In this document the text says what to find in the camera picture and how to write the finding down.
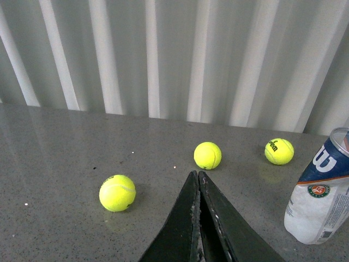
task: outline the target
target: tennis ball can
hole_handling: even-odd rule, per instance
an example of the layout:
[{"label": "tennis ball can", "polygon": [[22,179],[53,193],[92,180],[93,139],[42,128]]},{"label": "tennis ball can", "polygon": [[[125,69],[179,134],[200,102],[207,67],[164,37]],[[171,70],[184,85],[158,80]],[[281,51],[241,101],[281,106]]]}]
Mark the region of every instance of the tennis ball can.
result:
[{"label": "tennis ball can", "polygon": [[349,217],[349,128],[334,129],[300,176],[284,225],[301,243],[322,244]]}]

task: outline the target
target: roland garros logo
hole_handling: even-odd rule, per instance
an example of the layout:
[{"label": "roland garros logo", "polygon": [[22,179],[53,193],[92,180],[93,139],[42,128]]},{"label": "roland garros logo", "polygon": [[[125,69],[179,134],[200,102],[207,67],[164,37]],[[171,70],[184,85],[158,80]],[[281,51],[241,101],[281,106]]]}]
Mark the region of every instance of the roland garros logo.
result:
[{"label": "roland garros logo", "polygon": [[326,184],[313,184],[308,186],[308,193],[314,198],[324,198],[329,194],[329,186]]}]

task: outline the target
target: wilson logo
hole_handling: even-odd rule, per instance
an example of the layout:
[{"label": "wilson logo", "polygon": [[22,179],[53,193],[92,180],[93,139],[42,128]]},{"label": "wilson logo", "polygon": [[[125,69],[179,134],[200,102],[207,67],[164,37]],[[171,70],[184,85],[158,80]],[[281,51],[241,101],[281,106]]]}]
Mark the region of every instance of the wilson logo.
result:
[{"label": "wilson logo", "polygon": [[335,160],[333,157],[330,157],[325,147],[322,146],[312,159],[312,163],[316,167],[317,171],[325,173],[331,171],[332,168],[334,168],[337,160]]},{"label": "wilson logo", "polygon": [[326,184],[308,186],[308,193],[314,198],[324,198],[329,194],[330,187]]},{"label": "wilson logo", "polygon": [[269,146],[272,148],[272,150],[275,152],[276,150],[278,150],[278,147],[276,146],[275,143],[277,143],[278,141],[269,141]]}]

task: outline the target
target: ball can label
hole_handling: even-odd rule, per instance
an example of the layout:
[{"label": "ball can label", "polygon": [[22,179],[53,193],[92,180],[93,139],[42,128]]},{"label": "ball can label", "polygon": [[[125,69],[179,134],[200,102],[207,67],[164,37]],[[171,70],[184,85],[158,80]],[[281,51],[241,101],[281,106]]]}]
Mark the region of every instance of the ball can label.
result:
[{"label": "ball can label", "polygon": [[286,207],[285,228],[304,244],[326,242],[349,216],[349,129],[340,129],[304,169]]}]

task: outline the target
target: gray countertop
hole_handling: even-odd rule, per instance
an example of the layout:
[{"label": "gray countertop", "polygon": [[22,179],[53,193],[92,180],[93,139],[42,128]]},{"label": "gray countertop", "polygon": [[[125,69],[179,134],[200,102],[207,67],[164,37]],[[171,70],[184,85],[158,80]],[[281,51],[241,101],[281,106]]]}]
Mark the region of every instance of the gray countertop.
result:
[{"label": "gray countertop", "polygon": [[[264,156],[282,137],[295,155]],[[348,261],[349,222],[321,245],[284,228],[293,187],[325,136],[0,104],[1,261],[138,261],[171,211],[195,147],[212,141],[222,161],[207,171],[251,227],[286,261]],[[129,176],[135,202],[102,207],[111,175]]]}]

